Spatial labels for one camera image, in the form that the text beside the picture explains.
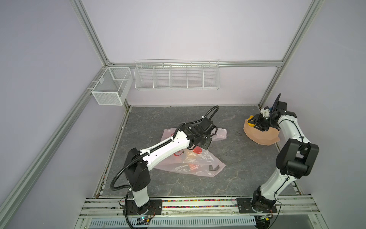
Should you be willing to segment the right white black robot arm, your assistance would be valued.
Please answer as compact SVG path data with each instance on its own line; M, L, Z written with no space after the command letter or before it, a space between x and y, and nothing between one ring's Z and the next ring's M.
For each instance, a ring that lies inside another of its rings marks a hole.
M259 131L275 128L281 131L286 143L276 158L276 169L266 183L253 193L254 211L271 210L278 202L277 196L292 182L308 176L319 153L319 146L312 144L299 127L294 112L287 111L287 103L277 98L271 108L265 107L251 116L246 124Z

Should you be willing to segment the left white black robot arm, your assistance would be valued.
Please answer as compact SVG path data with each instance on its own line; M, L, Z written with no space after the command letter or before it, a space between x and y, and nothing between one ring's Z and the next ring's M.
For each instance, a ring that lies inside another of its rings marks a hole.
M128 189L126 197L134 202L137 213L146 213L151 207L147 191L151 182L150 171L178 151L196 147L207 150L217 130L213 121L204 116L200 120L180 124L172 136L152 147L131 149L123 168L112 179L110 190Z

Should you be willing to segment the pink printed plastic bag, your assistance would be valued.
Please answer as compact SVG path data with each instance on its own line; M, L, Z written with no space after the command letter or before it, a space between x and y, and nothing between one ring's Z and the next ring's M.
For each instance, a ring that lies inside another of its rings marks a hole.
M155 169L201 177L215 177L226 164L209 150L195 147L177 151L160 162Z

